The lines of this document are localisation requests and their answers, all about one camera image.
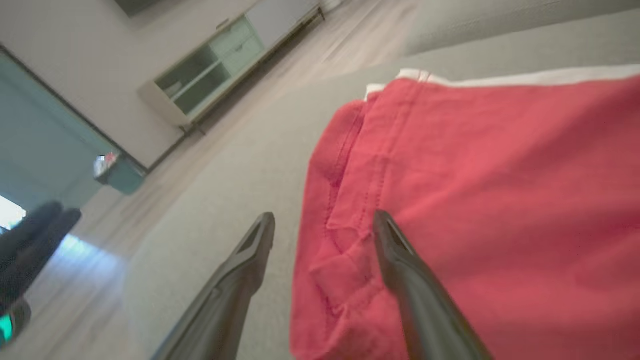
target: cabinet leg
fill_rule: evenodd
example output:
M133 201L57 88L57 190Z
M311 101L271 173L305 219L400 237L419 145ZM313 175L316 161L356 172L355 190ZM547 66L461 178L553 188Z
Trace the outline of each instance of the cabinet leg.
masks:
M207 132L202 129L202 126L200 125L199 122L196 123L196 128L198 128L198 131L200 132L200 134L207 136Z

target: white wall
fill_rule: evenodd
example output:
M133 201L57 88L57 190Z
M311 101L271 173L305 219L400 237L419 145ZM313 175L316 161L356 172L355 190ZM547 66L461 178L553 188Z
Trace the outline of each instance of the white wall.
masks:
M138 88L255 2L164 0L130 19L113 0L1 0L0 42L150 165L181 132Z

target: red fabric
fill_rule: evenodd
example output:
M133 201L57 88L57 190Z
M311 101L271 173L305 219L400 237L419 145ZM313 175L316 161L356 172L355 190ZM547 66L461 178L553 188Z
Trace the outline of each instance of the red fabric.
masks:
M372 241L387 210L497 359L640 355L640 78L345 105L309 163L291 350L406 359Z

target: cabinet drawer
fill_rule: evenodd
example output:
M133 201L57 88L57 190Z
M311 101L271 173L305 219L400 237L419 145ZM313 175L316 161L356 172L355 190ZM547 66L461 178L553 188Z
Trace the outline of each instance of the cabinet drawer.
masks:
M223 58L227 53L240 46L243 41L253 35L251 25L245 17L229 26L210 43L211 50L217 57Z
M222 64L233 77L240 74L245 67L255 61L262 53L262 50L262 42L256 37L251 37L245 43L231 50L228 56L222 60Z

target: black object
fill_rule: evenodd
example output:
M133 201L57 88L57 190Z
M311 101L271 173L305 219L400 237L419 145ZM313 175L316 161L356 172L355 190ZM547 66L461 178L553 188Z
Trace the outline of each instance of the black object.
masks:
M262 214L216 270L153 360L235 359L253 294L262 285L275 218Z
M397 297L412 359L491 359L435 274L387 212L374 214L376 252L385 285Z
M0 236L0 315L22 298L81 216L50 202Z
M8 313L3 315L9 318L11 321L12 327L12 335L9 340L6 340L4 332L2 332L2 336L0 336L0 350L4 349L6 346L14 342L27 328L29 322L31 321L31 306L24 299L18 300L13 306L9 309Z

